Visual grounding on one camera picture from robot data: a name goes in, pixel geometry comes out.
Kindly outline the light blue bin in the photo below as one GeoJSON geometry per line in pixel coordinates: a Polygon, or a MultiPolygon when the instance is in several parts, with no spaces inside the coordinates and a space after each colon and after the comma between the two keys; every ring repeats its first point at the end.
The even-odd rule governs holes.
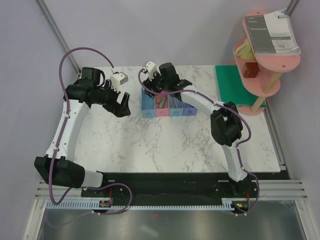
{"type": "Polygon", "coordinates": [[[141,89],[141,114],[143,118],[155,118],[156,108],[155,99],[145,94],[144,89],[141,89]]]}

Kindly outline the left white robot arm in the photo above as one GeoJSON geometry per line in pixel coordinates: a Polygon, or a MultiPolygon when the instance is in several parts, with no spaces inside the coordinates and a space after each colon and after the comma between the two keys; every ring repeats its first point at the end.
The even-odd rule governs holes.
{"type": "Polygon", "coordinates": [[[67,188],[90,187],[99,197],[106,196],[110,185],[103,174],[86,170],[75,163],[75,150],[83,121],[92,105],[101,105],[117,118],[129,116],[129,93],[118,102],[120,86],[128,82],[123,72],[112,72],[106,79],[102,70],[84,67],[81,78],[64,90],[62,115],[54,138],[44,156],[35,158],[34,166],[44,182],[67,188]]]}

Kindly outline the purple bin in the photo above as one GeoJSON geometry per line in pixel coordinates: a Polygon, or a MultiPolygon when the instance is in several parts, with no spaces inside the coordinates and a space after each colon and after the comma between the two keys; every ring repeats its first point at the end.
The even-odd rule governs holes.
{"type": "Polygon", "coordinates": [[[183,116],[187,117],[187,116],[195,116],[197,114],[197,108],[195,108],[194,106],[183,102],[183,116]]]}

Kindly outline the pink bin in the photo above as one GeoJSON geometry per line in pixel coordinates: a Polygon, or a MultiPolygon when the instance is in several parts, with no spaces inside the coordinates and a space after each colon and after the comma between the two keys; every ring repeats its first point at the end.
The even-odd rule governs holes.
{"type": "Polygon", "coordinates": [[[156,117],[168,117],[170,114],[169,98],[167,95],[157,95],[155,97],[156,117]]]}

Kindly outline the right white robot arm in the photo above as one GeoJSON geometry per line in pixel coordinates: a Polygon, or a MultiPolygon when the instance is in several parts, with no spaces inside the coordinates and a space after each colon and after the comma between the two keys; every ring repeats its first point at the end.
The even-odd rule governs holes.
{"type": "Polygon", "coordinates": [[[249,189],[252,174],[244,167],[240,144],[249,141],[250,137],[242,139],[243,127],[249,124],[239,114],[236,105],[205,95],[190,81],[181,79],[170,62],[156,66],[149,61],[138,73],[148,76],[139,83],[151,98],[170,95],[195,107],[209,118],[211,135],[222,147],[227,161],[229,191],[235,197],[242,196],[249,189]]]}

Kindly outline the medium blue bin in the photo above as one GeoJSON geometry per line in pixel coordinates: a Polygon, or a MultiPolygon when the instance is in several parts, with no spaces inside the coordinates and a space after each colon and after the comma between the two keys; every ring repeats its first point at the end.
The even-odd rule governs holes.
{"type": "Polygon", "coordinates": [[[169,116],[170,117],[182,117],[184,112],[183,103],[172,97],[171,95],[168,96],[169,100],[169,116]]]}

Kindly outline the pink highlighter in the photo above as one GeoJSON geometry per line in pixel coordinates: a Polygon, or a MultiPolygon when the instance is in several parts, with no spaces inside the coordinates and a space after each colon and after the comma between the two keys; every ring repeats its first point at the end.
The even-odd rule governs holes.
{"type": "Polygon", "coordinates": [[[179,104],[178,100],[176,98],[174,98],[173,100],[174,100],[175,107],[177,109],[180,109],[181,107],[180,107],[180,104],[179,104]]]}

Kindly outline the green highlighter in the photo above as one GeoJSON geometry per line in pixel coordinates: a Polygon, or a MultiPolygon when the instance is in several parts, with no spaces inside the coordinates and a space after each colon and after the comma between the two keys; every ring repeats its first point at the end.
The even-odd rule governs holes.
{"type": "Polygon", "coordinates": [[[159,104],[159,108],[160,108],[160,109],[163,109],[164,106],[165,106],[165,103],[166,103],[166,98],[164,97],[164,98],[162,98],[162,100],[161,100],[161,102],[160,102],[160,104],[159,104]]]}
{"type": "Polygon", "coordinates": [[[173,100],[172,97],[170,98],[170,108],[171,108],[171,109],[175,109],[175,108],[176,108],[175,102],[174,102],[174,100],[173,100]]]}

